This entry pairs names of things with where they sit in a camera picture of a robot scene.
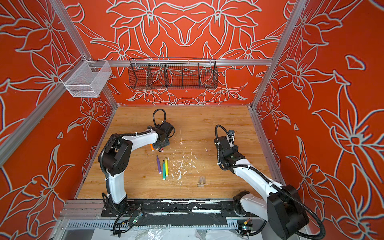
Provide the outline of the yellow marker pen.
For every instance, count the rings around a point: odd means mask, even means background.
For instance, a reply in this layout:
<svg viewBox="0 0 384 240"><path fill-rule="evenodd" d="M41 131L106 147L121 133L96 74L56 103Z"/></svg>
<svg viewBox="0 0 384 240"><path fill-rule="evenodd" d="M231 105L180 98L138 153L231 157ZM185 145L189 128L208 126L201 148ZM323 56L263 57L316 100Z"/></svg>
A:
<svg viewBox="0 0 384 240"><path fill-rule="evenodd" d="M169 176L169 158L165 157L165 174L166 178Z"/></svg>

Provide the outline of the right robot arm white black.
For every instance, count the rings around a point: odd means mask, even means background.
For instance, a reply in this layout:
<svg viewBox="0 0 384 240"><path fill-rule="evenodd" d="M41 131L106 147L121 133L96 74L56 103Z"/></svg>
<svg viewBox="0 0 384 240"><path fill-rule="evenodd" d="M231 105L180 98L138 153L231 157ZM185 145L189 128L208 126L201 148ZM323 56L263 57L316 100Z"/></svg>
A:
<svg viewBox="0 0 384 240"><path fill-rule="evenodd" d="M219 129L224 130L224 127L215 126L218 166L242 178L265 201L261 204L250 192L243 191L234 197L241 213L262 218L282 240L293 235L308 240L322 240L326 236L325 226L318 215L302 202L298 191L291 185L284 186L272 180L254 167L239 152L234 135L225 130L225 136L220 137Z"/></svg>

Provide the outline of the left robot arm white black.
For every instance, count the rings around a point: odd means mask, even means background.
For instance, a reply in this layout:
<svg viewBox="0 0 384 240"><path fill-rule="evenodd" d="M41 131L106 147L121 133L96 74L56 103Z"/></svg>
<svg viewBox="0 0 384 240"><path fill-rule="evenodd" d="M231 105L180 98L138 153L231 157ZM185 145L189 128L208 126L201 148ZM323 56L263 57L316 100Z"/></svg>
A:
<svg viewBox="0 0 384 240"><path fill-rule="evenodd" d="M119 214L125 215L129 207L124 172L131 153L150 145L162 152L170 145L170 138L175 134L175 127L167 122L164 109L156 109L153 112L153 123L153 126L148 126L143 132L111 135L98 157L100 168L105 175L108 205Z"/></svg>

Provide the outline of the purple marker pen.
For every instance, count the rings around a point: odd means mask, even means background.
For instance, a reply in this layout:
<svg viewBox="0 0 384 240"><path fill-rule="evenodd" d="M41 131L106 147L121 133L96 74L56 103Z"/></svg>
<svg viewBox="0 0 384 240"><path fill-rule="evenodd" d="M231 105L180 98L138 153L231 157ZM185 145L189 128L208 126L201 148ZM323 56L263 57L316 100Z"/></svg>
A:
<svg viewBox="0 0 384 240"><path fill-rule="evenodd" d="M159 174L162 174L162 164L160 162L160 159L159 159L159 156L156 156L157 158L157 167L158 167L158 171L159 171Z"/></svg>

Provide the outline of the green marker pen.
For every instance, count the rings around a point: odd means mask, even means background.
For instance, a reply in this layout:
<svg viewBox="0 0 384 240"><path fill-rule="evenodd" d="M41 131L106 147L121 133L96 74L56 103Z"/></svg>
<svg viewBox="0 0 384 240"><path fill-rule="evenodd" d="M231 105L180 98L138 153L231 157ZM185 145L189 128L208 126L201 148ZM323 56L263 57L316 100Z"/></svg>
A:
<svg viewBox="0 0 384 240"><path fill-rule="evenodd" d="M167 174L166 174L166 162L165 162L165 160L163 160L162 167L163 167L163 180L165 181L166 178L167 178Z"/></svg>

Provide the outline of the white mesh basket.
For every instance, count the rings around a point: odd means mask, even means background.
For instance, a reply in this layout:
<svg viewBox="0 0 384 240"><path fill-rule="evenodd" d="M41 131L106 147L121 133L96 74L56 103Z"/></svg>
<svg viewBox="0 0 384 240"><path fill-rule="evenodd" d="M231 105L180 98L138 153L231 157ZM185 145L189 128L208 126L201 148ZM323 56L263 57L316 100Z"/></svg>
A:
<svg viewBox="0 0 384 240"><path fill-rule="evenodd" d="M101 61L96 67L90 66L88 61L80 61L60 81L74 98L97 98L111 75L107 61Z"/></svg>

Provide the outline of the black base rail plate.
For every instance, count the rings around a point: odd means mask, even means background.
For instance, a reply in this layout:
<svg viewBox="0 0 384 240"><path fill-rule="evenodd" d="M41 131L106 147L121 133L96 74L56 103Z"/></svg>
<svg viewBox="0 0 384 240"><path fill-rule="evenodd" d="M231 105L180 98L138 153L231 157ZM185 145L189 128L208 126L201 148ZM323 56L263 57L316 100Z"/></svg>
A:
<svg viewBox="0 0 384 240"><path fill-rule="evenodd" d="M118 219L122 227L136 224L224 225L230 219L256 224L260 218L241 213L232 199L135 199L128 200L126 214L119 214L103 200L101 216Z"/></svg>

